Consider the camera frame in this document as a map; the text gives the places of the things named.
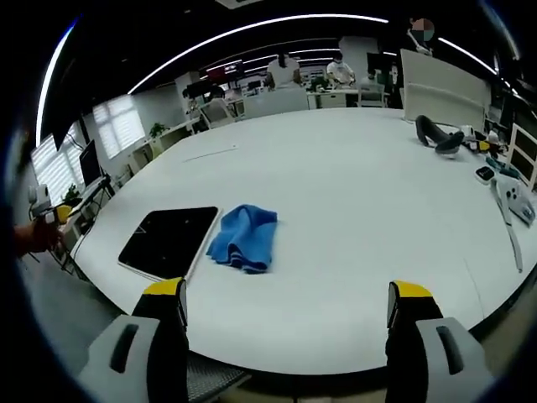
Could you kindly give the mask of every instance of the window blind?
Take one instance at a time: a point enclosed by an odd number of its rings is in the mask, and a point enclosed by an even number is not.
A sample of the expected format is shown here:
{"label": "window blind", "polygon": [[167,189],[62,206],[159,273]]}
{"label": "window blind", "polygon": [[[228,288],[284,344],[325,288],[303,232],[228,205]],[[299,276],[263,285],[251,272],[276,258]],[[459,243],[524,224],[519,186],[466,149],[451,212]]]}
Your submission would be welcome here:
{"label": "window blind", "polygon": [[112,99],[93,108],[99,136],[108,158],[143,138],[143,126],[129,95]]}
{"label": "window blind", "polygon": [[37,182],[47,185],[53,205],[63,202],[69,186],[74,184],[82,187],[84,183],[79,161],[81,150],[70,139],[70,136],[76,138],[76,132],[76,125],[73,124],[59,151],[56,151],[52,135],[32,151],[32,166]]}

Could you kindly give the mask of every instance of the tablet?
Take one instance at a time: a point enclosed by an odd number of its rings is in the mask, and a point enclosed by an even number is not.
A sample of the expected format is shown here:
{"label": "tablet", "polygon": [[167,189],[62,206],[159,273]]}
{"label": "tablet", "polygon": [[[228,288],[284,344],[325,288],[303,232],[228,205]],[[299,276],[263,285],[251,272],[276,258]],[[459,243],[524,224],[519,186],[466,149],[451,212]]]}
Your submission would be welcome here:
{"label": "tablet", "polygon": [[151,280],[186,277],[217,217],[216,207],[151,212],[127,241],[119,264]]}

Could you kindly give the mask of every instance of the ceiling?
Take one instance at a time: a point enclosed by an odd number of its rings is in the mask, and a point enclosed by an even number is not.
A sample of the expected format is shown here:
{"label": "ceiling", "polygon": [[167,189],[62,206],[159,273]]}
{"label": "ceiling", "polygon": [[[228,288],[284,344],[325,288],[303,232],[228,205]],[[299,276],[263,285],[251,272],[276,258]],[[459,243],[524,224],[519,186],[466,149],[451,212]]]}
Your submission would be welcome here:
{"label": "ceiling", "polygon": [[[343,35],[356,35],[378,38],[382,50],[397,51],[404,40],[409,17],[429,18],[435,24],[435,36],[449,39],[493,65],[493,51],[498,43],[491,40],[493,32],[490,24],[481,9],[472,2],[431,1],[428,2],[429,7],[412,1],[394,4],[358,1],[317,3],[320,5],[302,0],[263,0],[231,10],[214,0],[98,1],[89,8],[76,6],[64,10],[61,16],[63,24],[53,26],[39,21],[37,24],[45,27],[42,31],[44,37],[55,38],[36,52],[39,61],[46,65],[61,33],[79,16],[50,83],[43,135],[66,131],[65,126],[68,128],[80,113],[89,112],[93,105],[127,93],[157,67],[191,46],[231,29],[271,18],[307,13],[346,13],[385,18],[389,24],[315,18],[257,27],[190,52],[136,91],[171,82],[187,71],[233,60],[239,54],[239,58],[244,60],[271,55],[274,47],[267,46],[279,43],[288,43],[284,46],[287,50],[333,48],[337,47],[337,41]],[[480,65],[444,44],[435,47],[435,57],[449,60],[479,76],[487,74]],[[30,82],[34,83],[39,84],[39,80]]]}

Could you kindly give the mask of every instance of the curved light strip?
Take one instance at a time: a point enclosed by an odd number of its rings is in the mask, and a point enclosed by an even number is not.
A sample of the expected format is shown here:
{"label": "curved light strip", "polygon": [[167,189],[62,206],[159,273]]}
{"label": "curved light strip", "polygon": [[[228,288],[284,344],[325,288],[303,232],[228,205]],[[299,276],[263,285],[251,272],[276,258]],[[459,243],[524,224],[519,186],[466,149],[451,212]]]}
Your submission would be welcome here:
{"label": "curved light strip", "polygon": [[463,53],[464,55],[468,56],[469,58],[471,59],[474,59],[477,63],[479,63],[480,65],[482,65],[483,67],[485,67],[487,70],[489,70],[491,73],[493,73],[495,76],[498,75],[498,73],[490,66],[488,65],[487,63],[485,63],[483,60],[481,59],[478,59],[476,56],[472,55],[469,51],[467,50],[464,50],[462,47],[460,46],[457,46],[456,44],[454,44],[453,42],[450,42],[449,40],[447,39],[444,39],[444,38],[439,38],[438,39],[440,42],[443,42],[445,44],[448,44],[449,46],[451,46],[453,49],[457,49],[459,52]]}
{"label": "curved light strip", "polygon": [[234,65],[235,63],[238,63],[239,61],[242,61],[242,60],[239,59],[239,60],[235,60],[235,61],[228,61],[227,63],[224,63],[223,65],[215,65],[214,67],[211,67],[211,68],[207,69],[206,71],[215,70],[215,69],[218,69],[220,67],[224,67],[226,65]]}
{"label": "curved light strip", "polygon": [[256,70],[266,69],[267,67],[269,67],[269,65],[262,65],[261,67],[256,67],[255,69],[245,70],[244,72],[245,72],[245,73],[249,73],[250,71],[256,71]]}
{"label": "curved light strip", "polygon": [[317,57],[315,59],[300,59],[297,60],[299,63],[302,63],[303,61],[318,61],[318,60],[334,60],[333,57]]}
{"label": "curved light strip", "polygon": [[39,104],[37,106],[37,121],[35,124],[35,147],[39,147],[39,145],[41,144],[41,128],[43,126],[44,103],[47,99],[47,93],[49,92],[50,80],[52,79],[52,73],[54,72],[54,68],[56,67],[58,58],[60,57],[61,50],[63,49],[64,44],[67,41],[67,37],[69,36],[70,32],[75,27],[75,24],[76,24],[76,21],[67,29],[67,31],[64,34],[64,37],[58,43],[58,46],[56,46],[56,49],[54,53],[52,54],[52,57],[50,58],[47,71],[46,73],[44,73],[43,86],[41,87],[41,95],[39,95]]}
{"label": "curved light strip", "polygon": [[340,52],[339,49],[308,49],[308,50],[296,50],[295,52],[289,52],[290,55],[295,55],[297,53],[307,53],[307,52]]}
{"label": "curved light strip", "polygon": [[257,59],[247,60],[247,61],[243,62],[243,64],[244,64],[244,65],[247,65],[248,63],[252,63],[253,61],[259,61],[259,60],[270,59],[271,57],[277,57],[277,56],[278,56],[278,55],[270,55],[270,56],[258,57]]}
{"label": "curved light strip", "polygon": [[185,50],[184,52],[179,53],[176,57],[168,60],[161,67],[158,67],[153,72],[151,72],[150,74],[145,76],[138,84],[136,84],[133,88],[131,88],[130,91],[127,92],[127,94],[129,94],[129,95],[132,94],[134,91],[136,91],[136,89],[139,86],[144,84],[147,80],[149,80],[151,77],[153,77],[159,71],[161,71],[164,68],[166,68],[167,66],[171,65],[174,61],[180,59],[184,55],[188,55],[190,52],[192,52],[192,51],[194,51],[196,49],[199,49],[202,46],[205,46],[206,44],[210,44],[211,42],[214,42],[215,40],[219,40],[219,39],[225,38],[225,37],[227,37],[229,35],[233,35],[233,34],[237,34],[237,33],[242,32],[242,31],[246,31],[247,29],[262,27],[264,25],[269,25],[269,24],[283,23],[284,21],[293,21],[293,20],[296,20],[296,19],[308,19],[308,18],[349,18],[349,19],[361,19],[361,20],[366,20],[366,21],[373,21],[373,22],[376,22],[376,23],[383,23],[383,24],[388,23],[388,20],[383,19],[383,18],[367,17],[367,16],[364,16],[364,15],[353,15],[353,14],[329,14],[329,13],[327,13],[327,14],[293,15],[291,17],[274,18],[274,19],[269,19],[267,21],[261,21],[259,23],[255,23],[255,24],[245,25],[243,27],[232,29],[231,31],[224,32],[223,34],[213,36],[212,38],[204,40],[203,42],[200,42],[199,44],[196,44],[196,45],[192,46],[191,48]]}

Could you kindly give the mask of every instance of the blue towel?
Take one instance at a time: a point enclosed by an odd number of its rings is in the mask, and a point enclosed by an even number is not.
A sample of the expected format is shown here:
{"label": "blue towel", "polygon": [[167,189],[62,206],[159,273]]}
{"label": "blue towel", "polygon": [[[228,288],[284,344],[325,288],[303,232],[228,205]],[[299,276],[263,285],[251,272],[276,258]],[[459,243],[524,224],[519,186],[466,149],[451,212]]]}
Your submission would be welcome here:
{"label": "blue towel", "polygon": [[272,242],[278,214],[243,204],[222,217],[221,230],[207,255],[249,274],[264,273],[272,261]]}

